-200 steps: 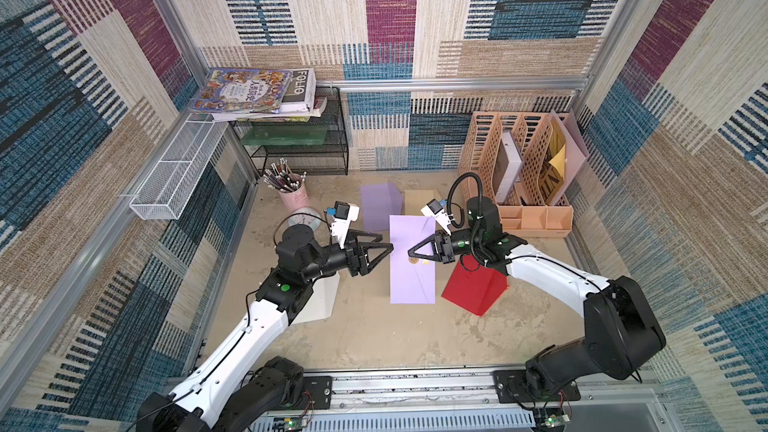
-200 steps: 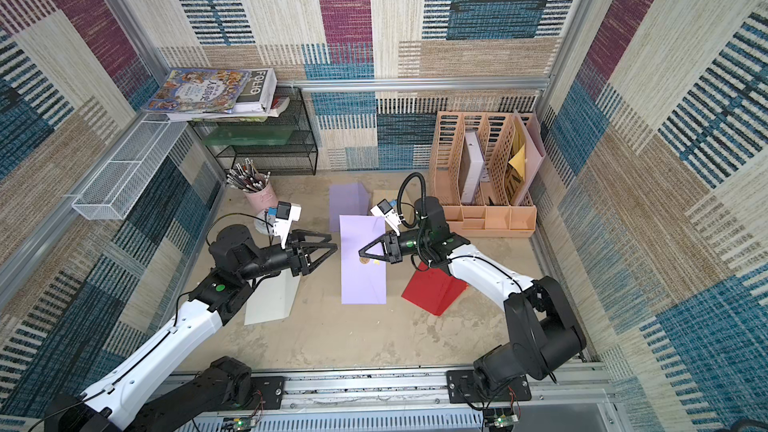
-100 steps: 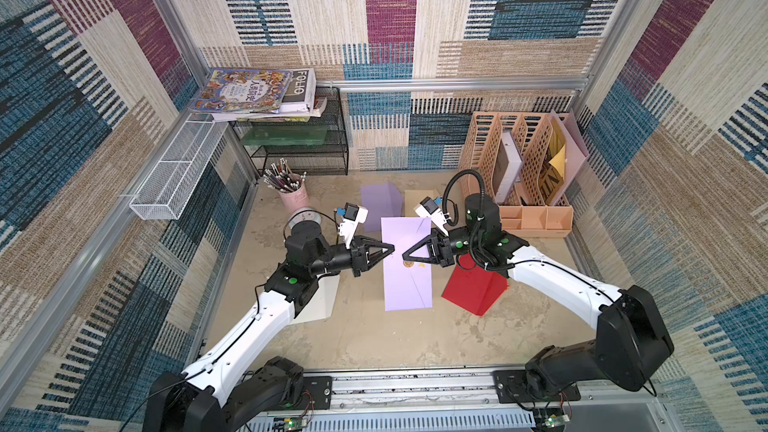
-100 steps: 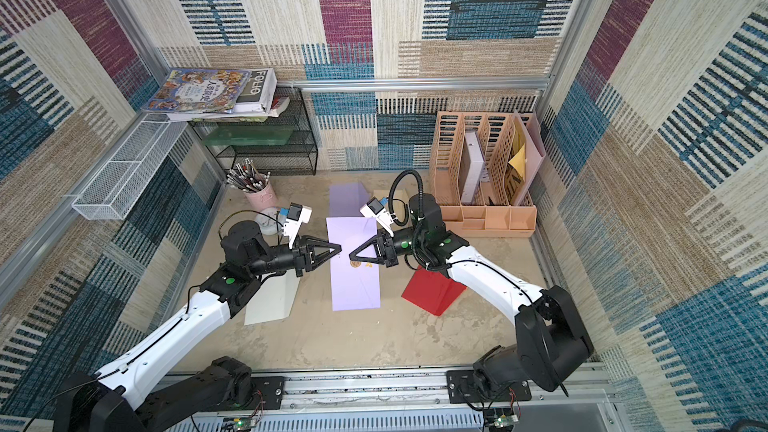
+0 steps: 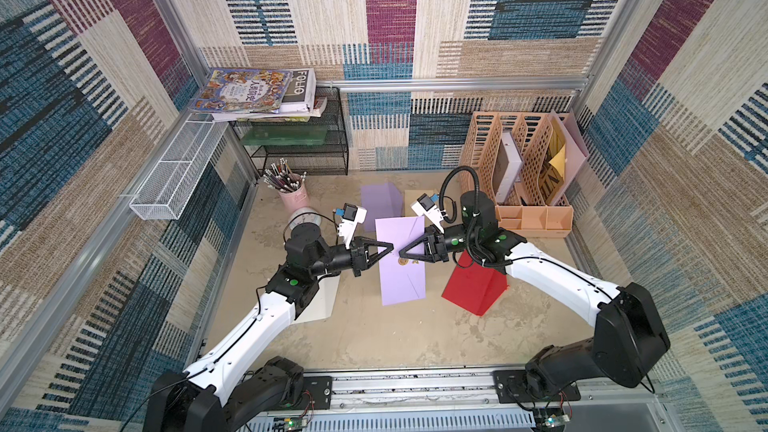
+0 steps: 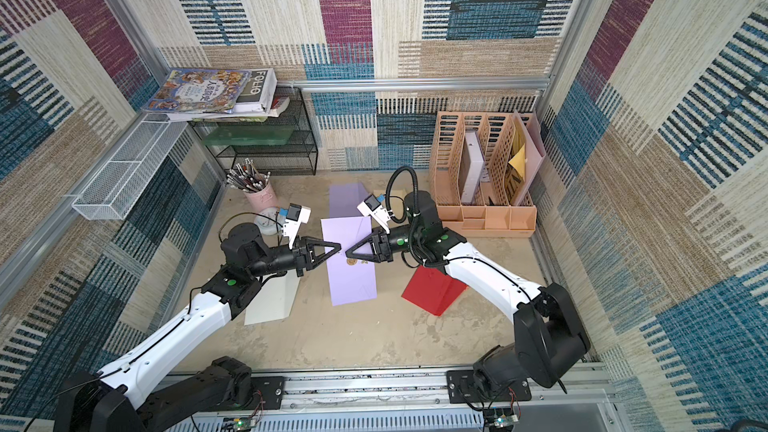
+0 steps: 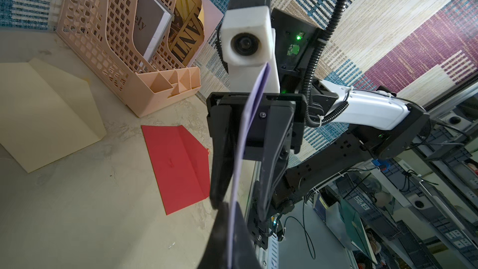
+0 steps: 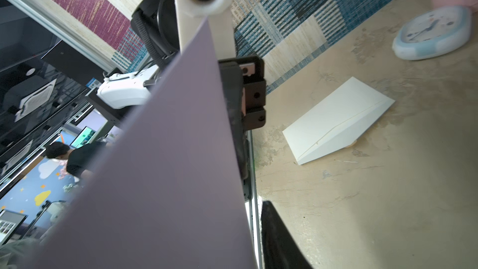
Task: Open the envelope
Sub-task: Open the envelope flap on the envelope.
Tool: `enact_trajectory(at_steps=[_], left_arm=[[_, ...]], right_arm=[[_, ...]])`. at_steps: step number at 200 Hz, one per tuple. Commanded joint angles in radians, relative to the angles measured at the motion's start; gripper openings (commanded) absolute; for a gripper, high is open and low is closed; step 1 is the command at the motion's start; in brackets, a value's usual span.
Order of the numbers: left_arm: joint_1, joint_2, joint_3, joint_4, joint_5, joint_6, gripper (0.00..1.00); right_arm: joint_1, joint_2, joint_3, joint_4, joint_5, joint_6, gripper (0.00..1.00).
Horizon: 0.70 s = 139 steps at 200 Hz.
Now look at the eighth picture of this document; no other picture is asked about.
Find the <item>lilac envelope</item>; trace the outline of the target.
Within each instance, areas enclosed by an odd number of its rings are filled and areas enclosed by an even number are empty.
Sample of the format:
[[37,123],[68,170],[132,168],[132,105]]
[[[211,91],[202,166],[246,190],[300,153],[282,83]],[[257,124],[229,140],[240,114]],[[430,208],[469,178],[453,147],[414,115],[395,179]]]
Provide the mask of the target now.
[[254,269],[208,22],[127,118],[26,269]]

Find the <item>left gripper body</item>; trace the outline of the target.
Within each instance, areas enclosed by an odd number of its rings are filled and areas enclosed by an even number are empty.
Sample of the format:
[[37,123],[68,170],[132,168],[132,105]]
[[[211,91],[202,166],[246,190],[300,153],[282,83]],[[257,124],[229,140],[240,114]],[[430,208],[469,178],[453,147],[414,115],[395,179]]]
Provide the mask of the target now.
[[219,61],[240,177],[248,178],[246,132],[266,123],[265,63],[259,56]]

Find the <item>white envelope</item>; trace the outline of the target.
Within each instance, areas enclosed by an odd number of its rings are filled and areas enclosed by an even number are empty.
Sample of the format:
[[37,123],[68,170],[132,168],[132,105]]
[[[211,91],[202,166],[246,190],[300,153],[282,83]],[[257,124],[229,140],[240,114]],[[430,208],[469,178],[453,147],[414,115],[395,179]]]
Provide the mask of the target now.
[[350,146],[395,101],[352,77],[283,134],[299,165]]

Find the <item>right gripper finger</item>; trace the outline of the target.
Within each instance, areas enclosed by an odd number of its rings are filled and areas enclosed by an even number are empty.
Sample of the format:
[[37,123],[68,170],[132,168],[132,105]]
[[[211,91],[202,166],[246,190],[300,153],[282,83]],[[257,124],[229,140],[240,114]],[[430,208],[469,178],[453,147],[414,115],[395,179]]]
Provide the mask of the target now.
[[270,201],[263,201],[261,227],[265,269],[312,269]]

